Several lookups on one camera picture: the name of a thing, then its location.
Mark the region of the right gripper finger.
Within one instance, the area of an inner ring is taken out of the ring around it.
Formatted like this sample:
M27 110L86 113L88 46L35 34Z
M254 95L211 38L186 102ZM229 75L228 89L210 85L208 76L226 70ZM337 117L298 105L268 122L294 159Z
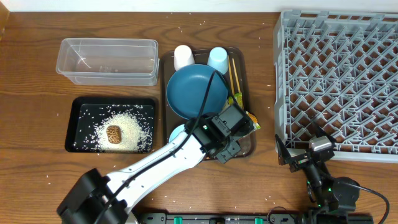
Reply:
M275 141L277 145L279 164L280 165L288 164L290 162L291 155L278 134L275 134Z
M330 136L328 133L326 133L317 123L312 124L314 130L315 130L315 136L317 138L320 137L327 137L331 143L335 143L336 139Z

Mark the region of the light blue bowl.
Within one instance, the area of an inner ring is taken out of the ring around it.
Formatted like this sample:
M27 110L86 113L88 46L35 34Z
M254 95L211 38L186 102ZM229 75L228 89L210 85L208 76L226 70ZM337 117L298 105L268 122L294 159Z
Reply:
M185 130L185 125L181 124L180 126L177 126L170 134L169 136L169 142L172 142L180 132Z

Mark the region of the green snack wrapper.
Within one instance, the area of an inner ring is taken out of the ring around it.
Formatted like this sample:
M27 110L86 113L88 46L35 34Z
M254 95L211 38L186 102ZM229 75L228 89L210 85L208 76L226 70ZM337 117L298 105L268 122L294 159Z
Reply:
M231 97L231 96L229 96L228 97L228 104L229 105L232 105L233 104L233 98L236 100L236 102L238 103L238 105L242 108L242 109L244 109L244 105L243 105L243 94L242 93L235 93L234 94L234 97ZM259 123L258 123L258 120L257 120L257 118L253 115L253 114L251 114L250 112L248 112L248 111L245 111L245 113L250 117L250 119L253 121L253 126L254 126L254 130L256 131L256 130L258 130L258 129L261 129L261 126L259 125Z

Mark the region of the dark blue plate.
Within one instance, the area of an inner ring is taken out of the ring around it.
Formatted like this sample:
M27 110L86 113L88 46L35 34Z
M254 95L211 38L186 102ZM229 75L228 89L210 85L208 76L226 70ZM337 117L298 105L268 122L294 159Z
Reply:
M197 117L210 84L203 113L219 113L226 103L228 89L214 71L214 68L201 64L188 65L176 71L166 89L171 109L185 119Z

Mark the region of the light blue cup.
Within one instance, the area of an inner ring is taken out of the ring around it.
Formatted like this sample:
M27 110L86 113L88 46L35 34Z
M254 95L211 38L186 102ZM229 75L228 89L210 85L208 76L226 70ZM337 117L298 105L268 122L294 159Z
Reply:
M224 75L228 71L228 54L222 47L215 47L210 51L207 65Z

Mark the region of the pile of rice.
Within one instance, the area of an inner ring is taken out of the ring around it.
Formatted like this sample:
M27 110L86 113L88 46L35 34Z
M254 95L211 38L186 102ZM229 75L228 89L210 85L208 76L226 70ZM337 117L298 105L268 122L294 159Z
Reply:
M108 126L119 126L122 141L119 144L111 144L106 135ZM148 122L143 124L136 116L129 113L114 114L95 127L95 149L104 152L148 152L152 148L152 127Z

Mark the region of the brown mushroom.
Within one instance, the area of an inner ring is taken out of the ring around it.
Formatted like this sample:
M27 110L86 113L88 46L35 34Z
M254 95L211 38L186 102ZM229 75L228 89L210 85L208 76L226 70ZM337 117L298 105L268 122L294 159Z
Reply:
M119 126L108 126L106 135L111 144L119 144L122 141L121 129Z

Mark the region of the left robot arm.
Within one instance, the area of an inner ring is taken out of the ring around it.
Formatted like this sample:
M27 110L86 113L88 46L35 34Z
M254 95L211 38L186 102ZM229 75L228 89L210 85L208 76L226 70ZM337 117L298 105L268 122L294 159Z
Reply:
M106 176L97 169L83 174L57 214L63 223L135 223L132 209L146 195L206 157L224 164L254 130L253 120L236 104L190 119L169 143L133 165Z

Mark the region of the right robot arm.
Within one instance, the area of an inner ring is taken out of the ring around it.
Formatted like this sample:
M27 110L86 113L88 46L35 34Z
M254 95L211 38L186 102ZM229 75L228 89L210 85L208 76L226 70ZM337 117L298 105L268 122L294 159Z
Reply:
M289 165L291 172L303 171L307 178L307 192L317 205L299 215L297 223L351 223L350 212L355 211L359 199L359 184L348 177L332 177L325 162L334 155L336 139L314 124L315 137L308 148L293 156L278 134L275 135L280 165Z

